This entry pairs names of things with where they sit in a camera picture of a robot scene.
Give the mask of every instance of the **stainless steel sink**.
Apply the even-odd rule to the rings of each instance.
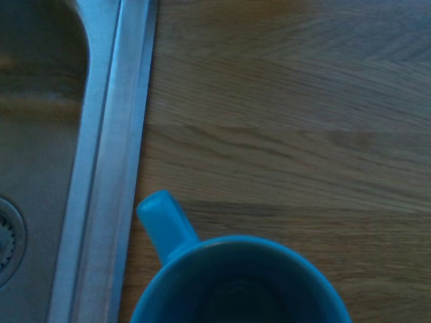
[[[0,2],[0,322],[116,322],[153,0]]]

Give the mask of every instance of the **wood grain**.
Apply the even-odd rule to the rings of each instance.
[[[354,322],[431,322],[431,4],[162,0],[136,203],[252,234]],[[160,268],[134,218],[120,322]]]

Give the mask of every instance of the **wooden countertop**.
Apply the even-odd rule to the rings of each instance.
[[[354,322],[431,322],[431,3],[162,0],[136,203],[313,262]],[[160,268],[133,220],[120,322]]]

